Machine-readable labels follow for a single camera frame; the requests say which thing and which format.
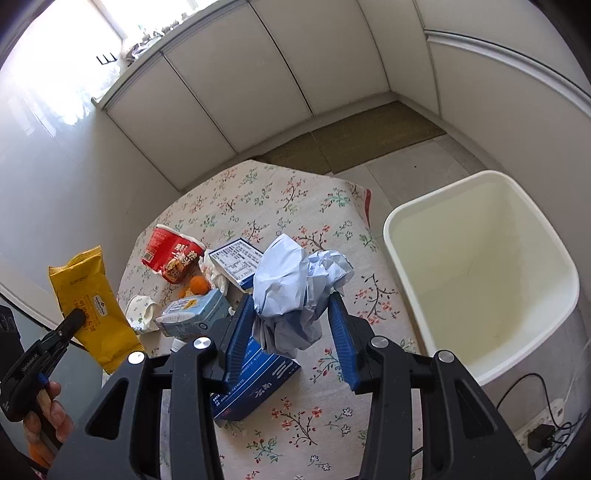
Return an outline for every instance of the cabinet door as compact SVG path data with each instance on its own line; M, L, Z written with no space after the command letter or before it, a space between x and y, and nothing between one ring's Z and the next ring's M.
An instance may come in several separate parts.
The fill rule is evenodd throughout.
M443 119L531 195L591 289L591 106L518 58L430 41Z
M166 56L236 151L311 117L250 4L199 27Z
M163 57L135 75L108 113L176 188L234 155Z
M433 68L413 0L359 0L390 88L439 114Z
M254 0L252 6L315 115L388 91L356 0Z
M567 44L528 0L417 0L417 4L426 29L468 35L518 51L591 93Z

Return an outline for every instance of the electrical outlet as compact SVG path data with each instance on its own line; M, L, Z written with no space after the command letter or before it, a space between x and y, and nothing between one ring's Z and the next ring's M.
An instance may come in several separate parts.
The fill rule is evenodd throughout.
M564 420L564 400L562 398L557 398L552 403L550 403L550 407L552 407L552 414L554 415L556 423L561 425L562 421ZM530 449L527 448L527 436L534 428L536 428L538 425L542 425L543 423L548 425L554 424L550 418L548 407L538 413L535 418L530 420L527 424L514 433L515 438L525 453L530 451Z

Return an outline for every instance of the blue and white carton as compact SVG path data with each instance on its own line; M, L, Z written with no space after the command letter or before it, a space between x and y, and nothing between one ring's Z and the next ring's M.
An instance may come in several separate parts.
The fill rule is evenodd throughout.
M213 417L216 420L243 420L299 368L295 360L265 353L251 336L238 383L227 394L211 397Z

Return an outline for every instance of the nutrition label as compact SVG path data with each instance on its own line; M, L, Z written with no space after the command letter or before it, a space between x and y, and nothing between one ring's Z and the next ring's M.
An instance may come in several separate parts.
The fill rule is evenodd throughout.
M231 275L237 283L241 283L254 275L261 261L262 253L239 238L217 249L209 256Z

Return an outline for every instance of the tissue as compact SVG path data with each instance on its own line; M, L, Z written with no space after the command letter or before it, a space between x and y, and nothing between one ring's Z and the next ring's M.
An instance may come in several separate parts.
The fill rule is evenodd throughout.
M279 236L254 275L253 337L265 352L295 358L298 350L322 337L316 320L326 310L330 293L341 291L353 275L343 254L327 250L307 256L290 237Z

